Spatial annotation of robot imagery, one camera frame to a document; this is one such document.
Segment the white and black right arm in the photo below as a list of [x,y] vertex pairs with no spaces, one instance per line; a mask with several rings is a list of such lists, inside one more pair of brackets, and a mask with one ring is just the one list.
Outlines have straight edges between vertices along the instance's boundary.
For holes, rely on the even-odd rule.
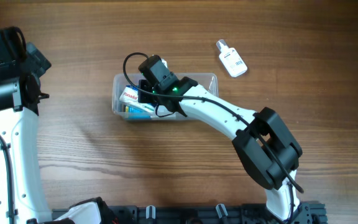
[[274,110],[256,112],[232,105],[189,77],[179,79],[158,55],[147,57],[139,72],[158,104],[227,136],[248,175],[265,189],[267,210],[281,222],[293,221],[300,204],[296,193],[303,191],[295,182],[303,151]]

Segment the white spray bottle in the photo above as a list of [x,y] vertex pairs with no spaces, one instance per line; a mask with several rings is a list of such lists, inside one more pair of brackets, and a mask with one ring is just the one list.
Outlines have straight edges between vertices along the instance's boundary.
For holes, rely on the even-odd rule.
[[223,39],[218,40],[216,45],[220,51],[219,59],[231,77],[236,78],[248,71],[247,65],[235,48],[229,47]]

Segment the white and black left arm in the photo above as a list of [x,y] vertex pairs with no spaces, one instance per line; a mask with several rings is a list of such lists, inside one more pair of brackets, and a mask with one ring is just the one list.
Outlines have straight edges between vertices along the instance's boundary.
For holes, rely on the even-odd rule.
[[18,27],[0,29],[0,223],[113,223],[99,198],[55,218],[42,188],[37,157],[38,104],[49,98],[40,77],[51,63]]

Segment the blue printed carton box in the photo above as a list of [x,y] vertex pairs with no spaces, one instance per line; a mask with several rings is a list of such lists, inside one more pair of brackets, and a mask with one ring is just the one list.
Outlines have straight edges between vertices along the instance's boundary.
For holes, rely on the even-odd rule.
[[140,116],[140,118],[150,118],[150,113],[146,113],[141,110],[137,110],[136,108],[132,108],[127,105],[124,105],[124,111],[126,113],[140,113],[140,114],[142,114],[142,116]]

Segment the white red toothpaste box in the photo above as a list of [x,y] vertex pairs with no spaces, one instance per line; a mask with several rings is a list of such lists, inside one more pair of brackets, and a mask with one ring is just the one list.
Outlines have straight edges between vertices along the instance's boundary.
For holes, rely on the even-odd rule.
[[155,107],[149,103],[140,103],[138,91],[133,86],[126,86],[119,97],[119,101],[127,106],[136,108],[146,113],[153,113]]

